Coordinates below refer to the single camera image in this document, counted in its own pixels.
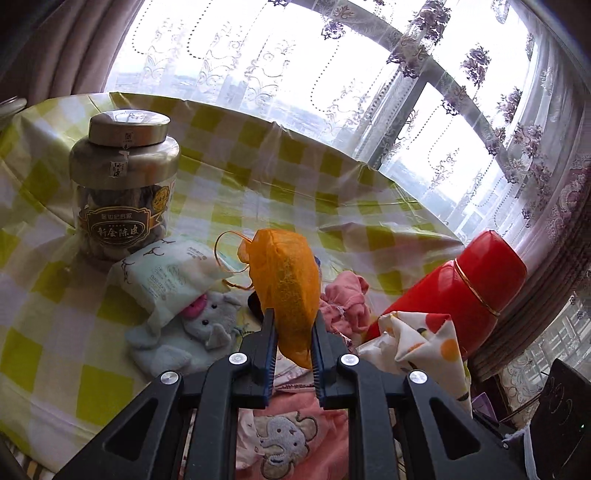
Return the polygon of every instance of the yellow-green checkered tablecloth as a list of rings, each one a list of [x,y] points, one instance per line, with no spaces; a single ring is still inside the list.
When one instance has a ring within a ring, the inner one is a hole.
[[[124,332],[147,313],[76,256],[72,235],[69,151],[92,115],[117,108],[171,118],[182,148],[176,232],[209,245],[227,230],[302,233],[323,281],[363,275],[376,313],[462,248],[378,172],[244,113],[120,93],[27,109],[0,137],[0,430],[53,471],[145,384]],[[238,241],[224,236],[222,251],[235,254]]]

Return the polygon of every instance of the red thermos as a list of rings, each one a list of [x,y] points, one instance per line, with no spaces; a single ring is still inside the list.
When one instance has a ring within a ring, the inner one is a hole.
[[[498,233],[484,231],[455,260],[433,270],[384,314],[397,310],[450,314],[466,359],[491,334],[499,313],[517,295],[526,276],[527,269],[513,249]],[[427,326],[436,332],[441,325]],[[365,339],[379,335],[375,322]]]

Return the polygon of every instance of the glass jar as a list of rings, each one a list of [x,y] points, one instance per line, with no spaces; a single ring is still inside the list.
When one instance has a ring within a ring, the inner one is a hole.
[[[180,148],[170,119],[115,110],[90,119],[70,153],[73,213],[80,250],[117,262],[166,235]]]

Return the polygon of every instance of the silver bolt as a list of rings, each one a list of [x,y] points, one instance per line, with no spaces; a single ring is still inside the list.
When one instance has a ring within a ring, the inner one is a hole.
[[[413,370],[408,376],[413,383],[425,383],[427,381],[427,374],[421,370]]]
[[[343,365],[347,365],[347,367],[352,367],[359,363],[359,357],[357,355],[353,355],[352,353],[346,353],[340,358],[340,362]]]
[[[233,353],[232,355],[230,355],[228,360],[230,360],[230,363],[232,365],[242,365],[243,363],[246,362],[246,360],[248,360],[248,357],[244,353],[238,352],[238,353]]]
[[[164,385],[172,385],[178,381],[178,373],[176,372],[164,372],[160,375],[160,381]]]

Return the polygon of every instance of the brown drape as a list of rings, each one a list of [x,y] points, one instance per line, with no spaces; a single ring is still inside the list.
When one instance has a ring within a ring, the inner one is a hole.
[[[584,276],[591,261],[589,170],[586,175],[576,208],[547,262],[527,280],[501,314],[491,336],[470,360],[470,371],[480,380],[496,374],[531,345],[560,313]]]
[[[32,35],[0,80],[0,99],[35,105],[100,92],[144,0],[66,0]]]

